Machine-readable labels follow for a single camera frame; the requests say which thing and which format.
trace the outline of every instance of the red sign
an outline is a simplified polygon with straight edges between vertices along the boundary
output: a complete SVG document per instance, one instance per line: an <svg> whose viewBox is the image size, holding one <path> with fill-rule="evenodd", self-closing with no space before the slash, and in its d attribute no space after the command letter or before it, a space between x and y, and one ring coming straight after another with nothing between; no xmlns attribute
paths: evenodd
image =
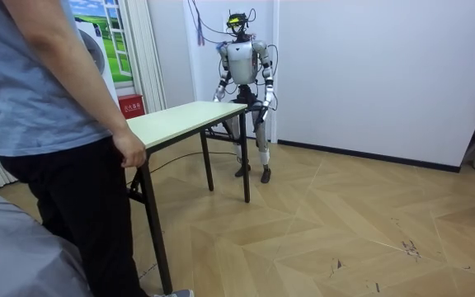
<svg viewBox="0 0 475 297"><path fill-rule="evenodd" d="M119 106L126 119L144 115L142 95L119 96Z"/></svg>

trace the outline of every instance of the black table frame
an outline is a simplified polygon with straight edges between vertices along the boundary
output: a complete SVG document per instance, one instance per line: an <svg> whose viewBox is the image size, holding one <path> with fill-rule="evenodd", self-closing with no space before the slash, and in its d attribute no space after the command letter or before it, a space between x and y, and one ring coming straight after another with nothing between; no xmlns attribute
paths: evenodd
<svg viewBox="0 0 475 297"><path fill-rule="evenodd" d="M228 142L238 142L242 146L242 160L248 160L247 156L247 125L245 121L245 115L247 109L244 108L240 111L236 111L225 117L221 117L217 120L213 120L208 124L202 125L199 128L187 131L183 134L180 134L172 139L166 140L160 144L152 146L151 148L146 149L146 154L149 157L152 153L155 153L161 149L164 149L172 144L175 144L179 141L182 141L188 137L191 137L194 134L199 133L201 137L201 146L203 148L203 157L205 159L205 169L206 169L206 178L208 180L208 188L214 190L214 180L212 178L212 168L210 166L210 157L208 151L208 144L206 142L207 138L217 139ZM228 119L233 118L234 116L239 116L239 128L240 128L240 138L231 139L231 138L221 138L221 137L211 137L206 135L205 131L219 123L222 123ZM243 174L243 188L245 191L245 202L249 203L251 200L250 197L250 184L248 178L248 170L246 168L247 162L242 162ZM138 192L138 187L141 187L142 193ZM170 277L170 269L168 267L167 257L166 257L166 248L164 247L164 238L162 236L161 222L158 218L157 203L155 201L155 193L153 192L153 184L151 178L151 172L149 166L142 166L137 169L137 173L133 181L131 182L131 187L127 189L128 197L136 200L140 203L143 203L146 208L146 215L148 216L149 231L152 235L153 248L155 249L155 257L157 258L158 270L161 276L162 289L164 290L165 295L169 295L173 291L172 278Z"/></svg>

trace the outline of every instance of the parquet floor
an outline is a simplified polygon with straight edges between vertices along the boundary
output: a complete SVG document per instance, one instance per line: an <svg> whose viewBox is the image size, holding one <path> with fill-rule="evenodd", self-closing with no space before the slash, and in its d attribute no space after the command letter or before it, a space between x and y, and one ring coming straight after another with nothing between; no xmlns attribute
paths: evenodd
<svg viewBox="0 0 475 297"><path fill-rule="evenodd" d="M475 296L472 168L453 174L272 145L263 185L249 148L249 205L234 156L211 155L213 193L202 155L153 174L175 288L198 297ZM196 151L199 137L187 139L152 156L152 168ZM25 186L0 195L39 217ZM144 209L132 206L141 283L159 293Z"/></svg>

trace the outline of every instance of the gray sneaker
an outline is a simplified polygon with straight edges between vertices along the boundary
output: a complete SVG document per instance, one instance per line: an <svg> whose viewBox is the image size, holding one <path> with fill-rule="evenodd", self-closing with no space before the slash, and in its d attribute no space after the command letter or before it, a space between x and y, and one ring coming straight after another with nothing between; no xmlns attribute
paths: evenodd
<svg viewBox="0 0 475 297"><path fill-rule="evenodd" d="M153 297L194 297L193 290L180 290L169 295L154 295Z"/></svg>

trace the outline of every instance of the person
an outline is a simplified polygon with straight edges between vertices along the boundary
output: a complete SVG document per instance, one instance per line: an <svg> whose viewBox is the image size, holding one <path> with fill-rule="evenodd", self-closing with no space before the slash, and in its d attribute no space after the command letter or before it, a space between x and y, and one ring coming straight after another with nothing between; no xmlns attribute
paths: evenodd
<svg viewBox="0 0 475 297"><path fill-rule="evenodd" d="M96 297L147 296L125 191L125 168L146 164L144 146L82 43L68 0L0 0L0 161L28 184L43 225L76 244Z"/></svg>

